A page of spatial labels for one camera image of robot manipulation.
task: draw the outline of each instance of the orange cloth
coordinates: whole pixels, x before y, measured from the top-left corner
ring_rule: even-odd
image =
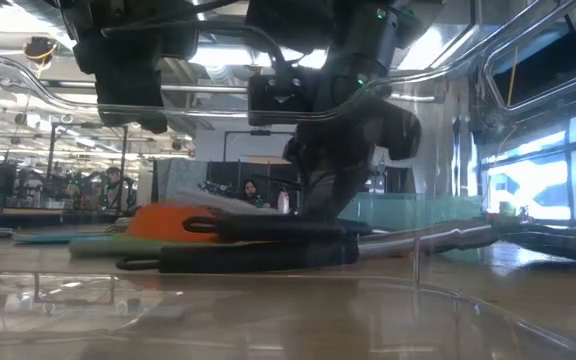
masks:
[[[137,211],[126,235],[168,242],[216,242],[217,234],[193,233],[183,222],[193,216],[213,217],[208,209],[174,204],[150,204]]]

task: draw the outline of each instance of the person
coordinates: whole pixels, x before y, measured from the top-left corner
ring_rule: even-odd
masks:
[[[257,193],[257,184],[252,179],[244,181],[242,190],[241,200],[256,207],[270,207],[270,204],[264,200],[263,196]]]

